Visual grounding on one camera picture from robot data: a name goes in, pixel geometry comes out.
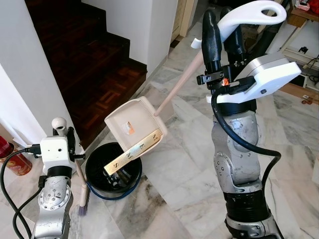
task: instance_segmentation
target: white plastic casing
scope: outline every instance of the white plastic casing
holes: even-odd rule
[[[45,174],[47,174],[49,168],[55,166],[68,166],[72,168],[72,173],[76,171],[76,165],[69,157],[66,137],[49,136],[44,138],[40,142],[40,148]]]
[[[272,10],[276,16],[267,16],[262,13],[264,10]],[[286,20],[286,10],[279,3],[270,0],[252,1],[235,8],[227,13],[218,23],[221,42],[224,42],[229,35],[240,24],[273,25]],[[201,40],[194,39],[191,47],[201,47]]]
[[[242,103],[272,94],[300,73],[295,62],[265,69],[254,76],[256,83],[250,89],[234,95],[218,96],[217,103]],[[206,100],[210,103],[211,96],[206,96]]]

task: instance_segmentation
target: wooden broom handle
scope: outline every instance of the wooden broom handle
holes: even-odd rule
[[[203,54],[200,49],[198,54],[195,56],[191,64],[184,70],[182,76],[179,81],[176,83],[174,88],[171,90],[169,95],[165,98],[162,104],[154,113],[154,116],[158,116],[163,108],[172,100],[172,98],[176,95],[176,93],[180,90],[180,88],[185,84],[185,82],[191,77],[191,75],[204,63]]]

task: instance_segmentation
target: stair step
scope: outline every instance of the stair step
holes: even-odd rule
[[[74,86],[65,99],[86,148],[105,127],[104,118],[125,103],[146,79],[146,65],[129,59],[117,69]]]
[[[104,74],[128,59],[130,41],[111,33],[70,54],[59,63],[51,64],[55,80],[62,93],[92,74]]]
[[[105,11],[84,3],[61,14],[47,14],[41,19],[31,16],[50,64],[106,32]]]

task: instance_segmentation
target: white handle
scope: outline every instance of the white handle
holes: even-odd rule
[[[272,10],[277,16],[267,16],[264,10]],[[221,41],[224,42],[239,24],[273,25],[283,22],[287,17],[283,6],[275,1],[259,0],[235,8],[218,23]]]
[[[68,129],[66,128],[66,120],[62,117],[56,117],[52,120],[52,128],[54,128],[59,136],[66,136],[68,134]]]

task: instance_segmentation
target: dustpan handle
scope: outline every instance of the dustpan handle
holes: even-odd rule
[[[266,16],[262,13],[263,10],[273,10],[277,16]],[[218,23],[218,28],[221,35],[221,42],[224,42],[227,37],[238,27],[240,24],[262,24],[272,25],[283,22],[286,19],[286,10],[277,2],[270,0],[259,0],[242,5],[228,14],[226,14]],[[200,50],[195,56],[194,60],[183,72],[180,80],[174,86],[172,91],[162,102],[159,108],[154,113],[158,116],[168,102],[176,95],[185,82],[191,75],[204,63],[203,54]]]

